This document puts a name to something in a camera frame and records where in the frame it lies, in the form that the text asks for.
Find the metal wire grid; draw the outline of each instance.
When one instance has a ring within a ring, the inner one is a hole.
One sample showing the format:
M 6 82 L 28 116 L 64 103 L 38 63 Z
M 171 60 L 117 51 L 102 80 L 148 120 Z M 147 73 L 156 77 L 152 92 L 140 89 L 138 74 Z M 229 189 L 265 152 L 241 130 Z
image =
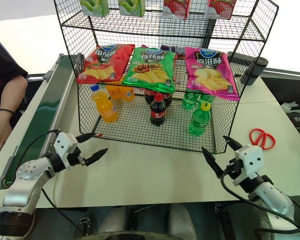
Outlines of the metal wire grid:
M 207 20 L 204 18 L 206 3 L 197 0 L 192 3 L 191 16 L 184 22 L 161 17 L 158 12 L 162 10 L 160 2 L 147 0 L 147 12 L 143 18 L 121 16 L 116 9 L 112 9 L 106 18 L 87 17 L 81 13 L 77 0 L 55 2 L 55 7 L 69 54 L 82 53 L 84 56 L 90 54 L 96 45 L 118 43 L 135 44 L 137 47 L 144 44 L 155 48 L 161 45 L 209 47 L 234 52 L 234 56 L 240 53 L 259 57 L 278 12 L 278 6 L 270 0 L 238 0 L 233 11 L 235 16 L 230 21 Z M 117 1 L 110 0 L 109 7 L 118 8 Z M 245 88 L 240 78 L 248 67 L 248 56 L 230 63 L 237 76 L 235 82 L 239 95 Z M 80 65 L 80 59 L 76 59 L 77 62 L 73 64 Z M 96 133 L 102 133 L 102 137 L 107 139 L 191 151 L 200 151 L 200 147 L 204 146 L 212 153 L 224 152 L 226 142 L 222 136 L 230 134 L 238 102 L 216 98 L 211 108 L 212 121 L 206 132 L 201 137 L 189 136 L 187 128 L 192 111 L 183 112 L 185 110 L 181 107 L 182 92 L 186 91 L 187 82 L 186 67 L 182 60 L 176 62 L 174 80 L 176 91 L 180 92 L 173 94 L 175 99 L 169 107 L 171 112 L 168 112 L 166 122 L 160 127 L 150 124 L 150 109 L 143 96 L 137 96 L 134 102 L 116 101 L 119 120 L 116 123 L 104 123 L 90 98 L 89 85 L 78 85 L 80 132 L 89 133 L 95 129 Z M 135 92 L 143 94 L 138 88 L 135 88 Z

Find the orange bottle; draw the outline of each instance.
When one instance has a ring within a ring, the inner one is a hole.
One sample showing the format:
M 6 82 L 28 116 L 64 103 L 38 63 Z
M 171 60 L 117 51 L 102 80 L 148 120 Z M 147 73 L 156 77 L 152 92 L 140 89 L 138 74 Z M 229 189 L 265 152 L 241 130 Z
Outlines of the orange bottle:
M 106 88 L 106 90 L 108 91 L 108 94 L 110 95 L 110 97 L 113 100 L 117 100 L 117 99 L 120 98 L 121 93 L 120 93 L 119 86 L 107 84 L 107 85 L 105 85 L 105 88 Z
M 123 98 L 124 100 L 130 102 L 133 99 L 135 99 L 135 91 L 133 87 L 120 86 L 119 89 L 120 89 L 121 98 Z
M 99 85 L 90 86 L 92 90 L 92 100 L 96 104 L 96 109 L 106 123 L 115 122 L 118 119 L 118 112 L 114 104 L 108 99 L 107 93 L 100 90 Z

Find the red bottle cap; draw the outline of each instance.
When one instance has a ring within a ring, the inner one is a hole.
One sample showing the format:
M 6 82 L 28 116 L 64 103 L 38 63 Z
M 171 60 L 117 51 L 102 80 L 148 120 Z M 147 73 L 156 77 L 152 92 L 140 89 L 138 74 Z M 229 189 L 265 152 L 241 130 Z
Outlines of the red bottle cap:
M 155 95 L 154 95 L 154 100 L 156 102 L 162 102 L 164 100 L 164 95 L 161 93 L 161 92 L 157 92 Z

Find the dark soda bottle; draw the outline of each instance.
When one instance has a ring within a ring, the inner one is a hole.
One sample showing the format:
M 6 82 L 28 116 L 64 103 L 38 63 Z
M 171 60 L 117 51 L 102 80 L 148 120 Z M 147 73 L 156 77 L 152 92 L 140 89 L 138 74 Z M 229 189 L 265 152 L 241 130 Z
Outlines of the dark soda bottle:
M 154 101 L 150 104 L 151 115 L 150 121 L 152 124 L 160 126 L 165 121 L 166 103 L 164 102 L 164 95 L 157 92 L 154 95 Z
M 147 104 L 151 104 L 154 101 L 156 93 L 158 92 L 146 88 L 144 89 L 144 98 Z M 172 94 L 171 93 L 162 93 L 162 94 L 163 94 L 163 101 L 165 102 L 165 105 L 169 107 L 169 105 L 172 102 Z

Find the green bottle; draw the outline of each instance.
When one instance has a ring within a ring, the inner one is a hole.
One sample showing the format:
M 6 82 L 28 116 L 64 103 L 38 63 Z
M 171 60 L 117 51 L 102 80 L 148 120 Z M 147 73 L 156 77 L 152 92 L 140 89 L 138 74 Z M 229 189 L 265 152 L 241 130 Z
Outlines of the green bottle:
M 215 98 L 216 98 L 215 96 L 212 96 L 209 94 L 201 94 L 199 97 L 199 100 L 198 100 L 198 108 L 200 108 L 200 106 L 203 102 L 208 102 L 208 103 L 211 103 L 211 105 L 212 105 Z
M 189 132 L 192 135 L 200 136 L 204 133 L 206 126 L 211 119 L 210 108 L 211 104 L 204 101 L 202 102 L 201 107 L 193 112 L 191 122 L 189 124 Z
M 196 93 L 193 91 L 186 92 L 182 99 L 182 107 L 185 109 L 192 109 L 196 105 L 199 95 L 200 93 Z

